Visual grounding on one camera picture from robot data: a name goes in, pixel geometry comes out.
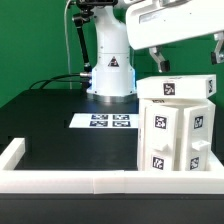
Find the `black tabletop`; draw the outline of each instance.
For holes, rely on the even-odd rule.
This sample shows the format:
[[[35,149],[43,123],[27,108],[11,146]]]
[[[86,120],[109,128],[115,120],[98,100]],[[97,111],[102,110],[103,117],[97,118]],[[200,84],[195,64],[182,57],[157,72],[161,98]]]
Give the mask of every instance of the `black tabletop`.
[[[136,170],[137,129],[69,128],[74,113],[135,114],[138,101],[102,103],[79,90],[24,91],[0,109],[1,151],[13,138],[25,137],[27,151],[17,170]],[[216,122],[213,144],[220,158],[222,123]],[[223,195],[0,194],[4,224],[219,224],[223,208]]]

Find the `white panel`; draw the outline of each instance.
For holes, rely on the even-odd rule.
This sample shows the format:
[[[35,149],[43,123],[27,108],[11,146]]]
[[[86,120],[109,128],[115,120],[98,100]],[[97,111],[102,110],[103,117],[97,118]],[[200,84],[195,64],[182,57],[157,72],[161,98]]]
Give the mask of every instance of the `white panel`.
[[[184,110],[180,170],[204,171],[211,149],[209,142],[208,106],[191,107]]]
[[[173,170],[178,109],[148,106],[145,117],[145,170]]]
[[[93,178],[94,194],[124,193],[124,171],[102,171]]]
[[[25,139],[13,139],[0,156],[0,170],[14,170],[24,153]]]
[[[223,0],[191,0],[160,8],[151,1],[130,6],[127,32],[134,49],[159,46],[224,30]]]

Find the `white container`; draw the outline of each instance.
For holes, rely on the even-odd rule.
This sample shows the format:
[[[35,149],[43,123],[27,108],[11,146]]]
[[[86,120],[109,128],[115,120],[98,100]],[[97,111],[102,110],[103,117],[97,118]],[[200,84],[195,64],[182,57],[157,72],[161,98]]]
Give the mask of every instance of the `white container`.
[[[206,99],[214,93],[215,75],[152,76],[137,81],[140,99]]]
[[[137,82],[138,170],[204,171],[211,152],[215,75],[159,76]]]
[[[138,170],[205,170],[214,114],[207,99],[140,99]]]

